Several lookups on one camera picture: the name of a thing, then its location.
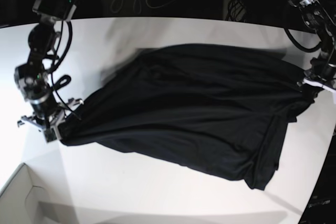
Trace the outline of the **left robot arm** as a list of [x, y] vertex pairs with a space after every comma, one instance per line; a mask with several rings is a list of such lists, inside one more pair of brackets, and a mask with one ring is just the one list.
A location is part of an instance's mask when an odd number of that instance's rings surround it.
[[335, 7], [329, 0], [286, 0], [284, 22], [287, 22], [289, 7], [300, 10], [304, 24], [318, 35], [320, 42], [306, 48], [299, 44], [284, 25], [285, 33], [292, 43], [301, 51], [312, 53], [320, 51], [318, 58], [311, 60], [312, 67], [305, 71], [301, 84], [324, 89], [335, 94]]

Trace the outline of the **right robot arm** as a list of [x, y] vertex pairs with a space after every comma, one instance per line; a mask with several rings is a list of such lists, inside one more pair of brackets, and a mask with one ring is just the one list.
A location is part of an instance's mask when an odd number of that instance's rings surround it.
[[71, 78], [63, 77], [58, 83], [49, 85], [48, 76], [64, 60], [66, 53], [58, 55], [62, 31], [55, 31], [56, 22], [66, 23], [69, 37], [65, 52], [72, 42], [71, 19], [78, 0], [35, 0], [32, 10], [38, 14], [39, 23], [28, 36], [30, 52], [27, 62], [16, 67], [14, 80], [24, 100], [33, 108], [32, 116], [23, 116], [18, 126], [29, 123], [39, 130], [50, 132], [63, 118], [70, 104], [57, 102], [54, 93], [66, 86]]

